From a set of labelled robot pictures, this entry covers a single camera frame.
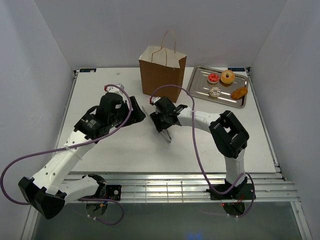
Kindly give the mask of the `metal tongs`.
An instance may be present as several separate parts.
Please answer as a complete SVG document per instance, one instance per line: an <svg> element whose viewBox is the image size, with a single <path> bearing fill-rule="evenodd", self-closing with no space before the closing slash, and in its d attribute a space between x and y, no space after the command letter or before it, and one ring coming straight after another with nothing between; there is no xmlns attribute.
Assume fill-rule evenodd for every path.
<svg viewBox="0 0 320 240"><path fill-rule="evenodd" d="M142 111L145 113L145 115L148 117L150 122L154 125L157 133L163 137L163 139L170 144L172 142L172 137L169 133L169 131L164 127L164 125L160 121L160 116L156 113L149 113L147 112L145 106L142 106Z"/></svg>

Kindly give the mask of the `white sprinkled donut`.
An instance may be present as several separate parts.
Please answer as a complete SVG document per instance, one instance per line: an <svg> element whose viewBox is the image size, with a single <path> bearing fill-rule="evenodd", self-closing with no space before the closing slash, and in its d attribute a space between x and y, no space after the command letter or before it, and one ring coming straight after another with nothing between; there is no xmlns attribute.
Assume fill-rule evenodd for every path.
<svg viewBox="0 0 320 240"><path fill-rule="evenodd" d="M221 95L221 88L218 86L212 86L209 89L208 94L213 98L217 98Z"/></svg>

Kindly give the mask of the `red strawberry tart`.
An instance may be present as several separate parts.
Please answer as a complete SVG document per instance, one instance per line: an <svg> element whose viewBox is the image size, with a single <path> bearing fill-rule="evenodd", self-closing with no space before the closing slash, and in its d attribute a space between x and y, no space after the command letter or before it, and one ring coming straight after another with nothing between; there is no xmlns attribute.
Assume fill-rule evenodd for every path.
<svg viewBox="0 0 320 240"><path fill-rule="evenodd" d="M220 81L220 76L218 74L211 73L207 76L207 81L210 84L216 84Z"/></svg>

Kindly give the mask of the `glazed ring donut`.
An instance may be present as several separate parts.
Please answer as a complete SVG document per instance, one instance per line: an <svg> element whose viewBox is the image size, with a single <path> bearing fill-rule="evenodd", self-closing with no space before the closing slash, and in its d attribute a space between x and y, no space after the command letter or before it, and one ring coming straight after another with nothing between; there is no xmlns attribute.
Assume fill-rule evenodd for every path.
<svg viewBox="0 0 320 240"><path fill-rule="evenodd" d="M231 70L225 70L221 73L220 80L222 83L230 85L235 80L235 74Z"/></svg>

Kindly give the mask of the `brown croissant bread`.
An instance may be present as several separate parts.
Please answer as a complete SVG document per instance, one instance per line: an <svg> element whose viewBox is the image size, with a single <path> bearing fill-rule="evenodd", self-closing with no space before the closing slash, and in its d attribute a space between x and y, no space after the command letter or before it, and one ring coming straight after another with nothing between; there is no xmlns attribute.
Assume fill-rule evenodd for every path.
<svg viewBox="0 0 320 240"><path fill-rule="evenodd" d="M240 87L240 88L237 88L235 91L233 91L230 97L233 100L239 100L243 98L247 93L248 93L248 89L246 87Z"/></svg>

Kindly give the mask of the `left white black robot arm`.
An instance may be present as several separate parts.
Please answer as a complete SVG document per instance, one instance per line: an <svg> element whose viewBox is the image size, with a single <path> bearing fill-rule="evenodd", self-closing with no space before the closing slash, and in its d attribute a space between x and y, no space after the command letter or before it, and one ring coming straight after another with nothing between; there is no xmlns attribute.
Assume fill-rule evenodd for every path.
<svg viewBox="0 0 320 240"><path fill-rule="evenodd" d="M31 178L23 177L18 187L25 200L46 219L54 218L63 207L81 198L100 200L106 196L106 182L96 173L64 183L66 176L112 128L142 122L146 115L134 96L124 100L119 92L107 92L99 105L87 110L75 124L65 142L65 149Z"/></svg>

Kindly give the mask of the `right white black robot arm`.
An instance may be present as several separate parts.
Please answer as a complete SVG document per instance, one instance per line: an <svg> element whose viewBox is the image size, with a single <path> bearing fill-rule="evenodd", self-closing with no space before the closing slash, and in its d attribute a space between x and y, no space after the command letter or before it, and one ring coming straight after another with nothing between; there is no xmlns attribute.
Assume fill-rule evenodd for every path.
<svg viewBox="0 0 320 240"><path fill-rule="evenodd" d="M151 97L149 103L155 107L150 118L158 132L172 126L191 127L194 143L196 129L211 134L216 148L224 156L226 167L224 183L208 185L207 192L212 199L237 199L244 193L248 182L244 155L250 136L233 112L226 110L213 114L196 111L193 106L175 106L168 97Z"/></svg>

